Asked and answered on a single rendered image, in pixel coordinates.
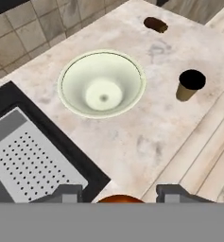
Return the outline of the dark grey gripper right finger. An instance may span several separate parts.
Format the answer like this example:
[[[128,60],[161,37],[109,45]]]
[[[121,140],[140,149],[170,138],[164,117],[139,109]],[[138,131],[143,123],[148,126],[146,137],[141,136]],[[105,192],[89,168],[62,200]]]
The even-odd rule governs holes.
[[[157,203],[212,203],[211,200],[190,194],[179,184],[157,184]]]

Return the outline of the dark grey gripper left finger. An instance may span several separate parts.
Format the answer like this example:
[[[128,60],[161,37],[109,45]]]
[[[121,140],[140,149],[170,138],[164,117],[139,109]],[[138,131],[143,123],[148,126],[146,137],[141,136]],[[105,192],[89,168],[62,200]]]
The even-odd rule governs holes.
[[[49,195],[32,200],[32,203],[81,203],[81,184],[61,184]]]

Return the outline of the black sink with grey tray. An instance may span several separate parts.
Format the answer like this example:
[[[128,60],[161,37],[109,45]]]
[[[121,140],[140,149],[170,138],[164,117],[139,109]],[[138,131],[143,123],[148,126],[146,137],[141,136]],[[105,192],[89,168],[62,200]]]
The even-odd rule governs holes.
[[[13,82],[0,87],[0,203],[32,203],[61,184],[91,202],[110,178]]]

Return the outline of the pale green bowl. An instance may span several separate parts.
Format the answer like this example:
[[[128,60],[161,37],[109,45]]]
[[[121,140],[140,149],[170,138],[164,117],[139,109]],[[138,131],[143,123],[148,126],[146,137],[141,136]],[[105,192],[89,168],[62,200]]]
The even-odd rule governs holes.
[[[146,75],[127,54],[95,50],[72,59],[60,72],[58,96],[86,118],[115,117],[132,109],[146,89]]]

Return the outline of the orange-red round fruit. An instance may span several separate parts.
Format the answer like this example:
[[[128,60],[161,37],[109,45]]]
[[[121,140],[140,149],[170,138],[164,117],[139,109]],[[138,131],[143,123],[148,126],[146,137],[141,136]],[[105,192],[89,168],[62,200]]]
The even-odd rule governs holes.
[[[105,197],[100,202],[111,202],[111,203],[142,203],[141,200],[128,195],[112,195]]]

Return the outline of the tan cup with dark inside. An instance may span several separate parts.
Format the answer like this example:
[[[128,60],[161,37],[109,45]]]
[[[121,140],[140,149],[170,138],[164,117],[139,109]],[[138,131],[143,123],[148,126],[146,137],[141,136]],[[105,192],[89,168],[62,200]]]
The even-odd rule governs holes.
[[[195,69],[187,69],[179,76],[179,85],[176,92],[176,98],[179,101],[189,100],[198,90],[201,90],[206,84],[206,77]]]

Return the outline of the brown oval bread roll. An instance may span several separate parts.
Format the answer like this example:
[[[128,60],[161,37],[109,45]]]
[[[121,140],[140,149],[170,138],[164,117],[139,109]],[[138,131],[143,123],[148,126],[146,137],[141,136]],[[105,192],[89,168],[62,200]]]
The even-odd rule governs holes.
[[[168,29],[168,25],[155,17],[147,17],[144,20],[144,25],[147,28],[153,29],[159,33],[164,33]]]

